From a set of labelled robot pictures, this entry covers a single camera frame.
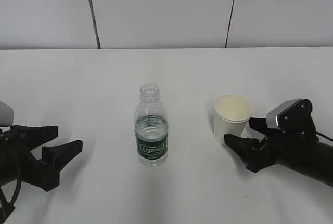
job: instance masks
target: paper cup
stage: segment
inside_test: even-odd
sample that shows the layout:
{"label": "paper cup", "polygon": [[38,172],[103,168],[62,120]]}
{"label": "paper cup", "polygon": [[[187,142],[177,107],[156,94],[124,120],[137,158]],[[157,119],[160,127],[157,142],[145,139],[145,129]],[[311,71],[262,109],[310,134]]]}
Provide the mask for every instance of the paper cup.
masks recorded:
{"label": "paper cup", "polygon": [[224,143],[225,134],[240,136],[252,115],[252,104],[241,95],[223,94],[214,102],[214,137]]}

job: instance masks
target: green label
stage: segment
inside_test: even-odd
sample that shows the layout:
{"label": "green label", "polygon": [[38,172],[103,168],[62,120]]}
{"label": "green label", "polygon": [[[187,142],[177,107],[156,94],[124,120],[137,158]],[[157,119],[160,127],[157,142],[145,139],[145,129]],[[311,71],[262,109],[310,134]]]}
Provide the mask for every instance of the green label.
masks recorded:
{"label": "green label", "polygon": [[136,136],[137,152],[145,159],[156,160],[163,157],[168,151],[168,135],[161,141],[146,142]]}

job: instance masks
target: plastic bottle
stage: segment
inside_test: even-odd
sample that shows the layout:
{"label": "plastic bottle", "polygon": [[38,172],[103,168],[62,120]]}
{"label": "plastic bottle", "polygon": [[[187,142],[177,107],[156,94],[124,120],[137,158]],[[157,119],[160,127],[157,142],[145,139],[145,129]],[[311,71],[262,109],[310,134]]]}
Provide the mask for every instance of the plastic bottle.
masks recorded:
{"label": "plastic bottle", "polygon": [[134,126],[139,160],[147,166],[162,164],[168,157],[169,126],[158,85],[141,87]]}

